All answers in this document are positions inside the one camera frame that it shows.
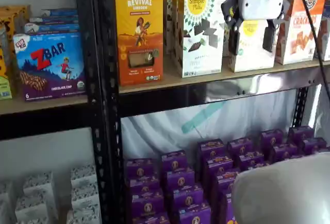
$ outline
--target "woman illustration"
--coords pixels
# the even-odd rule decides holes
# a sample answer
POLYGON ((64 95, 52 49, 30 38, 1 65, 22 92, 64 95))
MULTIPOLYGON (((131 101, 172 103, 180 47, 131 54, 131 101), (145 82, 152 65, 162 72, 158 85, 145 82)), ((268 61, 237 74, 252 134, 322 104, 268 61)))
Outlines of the woman illustration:
POLYGON ((144 36, 147 35, 147 29, 143 26, 144 19, 142 17, 138 18, 136 22, 136 29, 135 29, 135 36, 138 36, 138 39, 136 41, 136 45, 146 45, 144 36))

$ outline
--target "cartoon child illustration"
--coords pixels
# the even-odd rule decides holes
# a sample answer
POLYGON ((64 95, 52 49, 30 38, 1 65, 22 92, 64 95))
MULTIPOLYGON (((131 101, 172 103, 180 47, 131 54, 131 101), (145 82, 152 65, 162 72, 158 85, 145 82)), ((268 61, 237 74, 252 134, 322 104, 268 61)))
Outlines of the cartoon child illustration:
POLYGON ((71 72, 72 72, 70 69, 74 69, 74 68, 69 67, 69 58, 65 57, 64 62, 62 64, 58 65, 57 67, 62 67, 61 72, 63 74, 66 74, 65 80, 70 80, 70 76, 71 76, 71 72))

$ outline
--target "blue box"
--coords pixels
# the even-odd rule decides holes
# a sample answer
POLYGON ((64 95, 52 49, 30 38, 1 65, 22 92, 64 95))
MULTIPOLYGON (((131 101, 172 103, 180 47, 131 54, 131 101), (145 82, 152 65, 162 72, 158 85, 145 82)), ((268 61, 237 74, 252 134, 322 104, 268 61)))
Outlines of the blue box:
POLYGON ((72 22, 30 22, 24 26, 24 32, 27 34, 46 31, 68 31, 79 30, 78 21, 72 22))
POLYGON ((26 101, 85 92, 80 33, 72 31, 15 35, 17 63, 26 101))

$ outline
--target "orange cracker box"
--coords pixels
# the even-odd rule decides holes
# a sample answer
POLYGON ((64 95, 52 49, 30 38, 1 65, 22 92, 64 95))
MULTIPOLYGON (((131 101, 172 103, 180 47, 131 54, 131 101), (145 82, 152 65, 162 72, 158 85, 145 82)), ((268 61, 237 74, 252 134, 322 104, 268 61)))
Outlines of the orange cracker box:
POLYGON ((172 35, 172 20, 173 20, 173 15, 172 15, 172 0, 163 0, 164 5, 163 5, 163 15, 164 15, 164 46, 166 50, 166 54, 172 54, 172 49, 173 49, 173 43, 171 39, 173 38, 172 35))
POLYGON ((161 80, 163 0, 115 0, 121 85, 161 80))
MULTIPOLYGON (((325 0, 306 0, 316 33, 325 0)), ((285 18, 279 28, 276 61, 281 64, 310 61, 315 41, 302 0, 284 0, 285 18)))

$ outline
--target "yellow box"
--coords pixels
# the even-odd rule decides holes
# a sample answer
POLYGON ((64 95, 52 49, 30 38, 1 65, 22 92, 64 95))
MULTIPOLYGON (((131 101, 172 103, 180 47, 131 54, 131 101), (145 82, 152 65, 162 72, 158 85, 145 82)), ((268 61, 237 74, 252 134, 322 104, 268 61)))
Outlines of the yellow box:
POLYGON ((6 27, 0 23, 0 100, 12 99, 14 89, 12 70, 6 27))

